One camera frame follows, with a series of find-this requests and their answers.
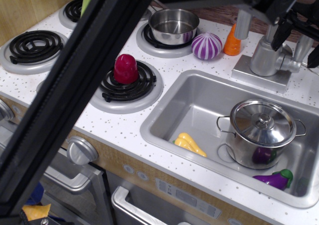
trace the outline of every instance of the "black coil burner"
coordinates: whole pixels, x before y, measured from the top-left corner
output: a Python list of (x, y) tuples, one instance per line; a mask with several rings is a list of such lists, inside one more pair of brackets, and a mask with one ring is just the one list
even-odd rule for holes
[(151, 45), (153, 45), (155, 48), (159, 48), (159, 49), (180, 49), (180, 48), (184, 48), (186, 46), (189, 46), (192, 42), (192, 40), (191, 40), (185, 44), (176, 44), (176, 45), (163, 44), (154, 38), (153, 32), (152, 32), (149, 24), (147, 24), (144, 27), (143, 33), (144, 33), (145, 40), (148, 43), (150, 43)]
[(72, 21), (78, 22), (81, 17), (83, 0), (73, 0), (65, 6), (65, 15)]
[(145, 64), (137, 61), (139, 79), (131, 84), (121, 84), (114, 79), (113, 69), (104, 77), (100, 84), (103, 91), (102, 96), (106, 102), (131, 101), (141, 98), (153, 88), (156, 82), (156, 76), (152, 70)]
[(11, 63), (35, 63), (48, 59), (63, 48), (61, 37), (46, 30), (23, 33), (14, 38), (9, 49)]

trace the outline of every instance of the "sink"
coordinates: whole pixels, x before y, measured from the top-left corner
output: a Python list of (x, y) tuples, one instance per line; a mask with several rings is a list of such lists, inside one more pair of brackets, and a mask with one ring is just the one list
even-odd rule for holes
[[(281, 105), (307, 128), (305, 136), (287, 145), (279, 162), (268, 169), (255, 170), (235, 162), (226, 150), (226, 133), (216, 126), (219, 116), (247, 99), (266, 99)], [(296, 122), (297, 134), (304, 132)], [(229, 118), (219, 120), (227, 130)], [(149, 143), (193, 161), (256, 191), (296, 208), (309, 208), (319, 200), (319, 109), (260, 91), (198, 70), (182, 73), (141, 126)], [(179, 133), (187, 132), (206, 152), (207, 158), (173, 144)], [(282, 169), (293, 172), (294, 180), (284, 191), (252, 176), (270, 175)]]

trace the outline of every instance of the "oven door handle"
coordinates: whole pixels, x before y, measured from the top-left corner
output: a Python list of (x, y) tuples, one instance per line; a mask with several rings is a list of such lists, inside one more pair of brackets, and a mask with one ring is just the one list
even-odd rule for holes
[[(112, 205), (113, 207), (123, 211), (128, 216), (134, 218), (138, 222), (144, 225), (167, 225), (152, 215), (144, 212), (143, 210), (135, 207), (134, 205), (126, 201), (126, 197), (129, 194), (129, 190), (118, 186), (112, 194)], [(179, 225), (191, 225), (186, 222), (179, 223)]]
[(82, 173), (70, 179), (50, 166), (46, 169), (44, 176), (74, 195), (85, 192), (91, 186), (91, 180)]

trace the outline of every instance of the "stainless steel pot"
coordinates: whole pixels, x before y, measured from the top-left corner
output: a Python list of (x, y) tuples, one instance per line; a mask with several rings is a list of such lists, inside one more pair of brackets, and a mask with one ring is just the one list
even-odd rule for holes
[(199, 25), (199, 18), (183, 9), (162, 9), (149, 18), (153, 36), (163, 44), (178, 45), (191, 41)]
[[(220, 129), (220, 118), (230, 118), (230, 131)], [(227, 151), (239, 164), (252, 169), (274, 166), (286, 146), (297, 136), (295, 120), (279, 105), (263, 99), (246, 100), (233, 107), (230, 116), (217, 118), (217, 127), (228, 133)]]

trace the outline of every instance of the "white speckled countertop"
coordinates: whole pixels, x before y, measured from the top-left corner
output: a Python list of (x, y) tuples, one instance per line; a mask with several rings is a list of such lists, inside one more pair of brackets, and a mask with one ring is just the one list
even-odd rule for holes
[[(136, 46), (137, 30), (145, 23), (145, 21), (139, 22), (121, 53), (131, 54), (135, 59), (151, 64), (160, 72), (164, 88), (159, 100), (172, 86), (178, 76), (190, 69), (201, 70), (221, 78), (253, 86), (231, 78), (231, 70), (240, 58), (240, 55), (252, 56), (262, 36), (261, 34), (250, 32), (248, 39), (242, 41), (242, 52), (238, 56), (228, 56), (220, 53), (217, 58), (210, 61), (200, 60), (193, 54), (176, 59), (160, 59), (144, 53)], [(230, 31), (229, 26), (206, 20), (200, 21), (199, 28), (202, 32), (209, 31), (218, 35), (223, 43), (226, 41), (228, 32)], [(29, 31), (37, 29), (57, 31), (67, 37), (72, 33), (72, 30), (65, 28), (59, 23), (58, 12), (36, 24)], [(291, 48), (295, 47), (293, 43), (287, 44)], [(17, 75), (6, 72), (0, 67), (0, 94), (28, 107), (36, 96), (38, 84), (46, 76), (47, 73)], [(288, 90), (284, 94), (278, 95), (319, 108), (318, 78), (317, 75), (307, 71), (305, 68), (301, 68), (299, 73), (292, 74)], [(257, 86), (253, 87), (276, 94)], [(140, 135), (140, 126), (156, 104), (157, 102), (147, 109), (125, 115), (101, 112), (91, 104), (88, 104), (75, 124), (75, 129), (101, 142), (106, 142), (108, 145), (134, 158), (272, 224), (319, 225), (319, 204), (308, 209), (293, 208), (276, 199), (260, 194), (254, 189), (207, 170), (196, 163), (147, 143)]]

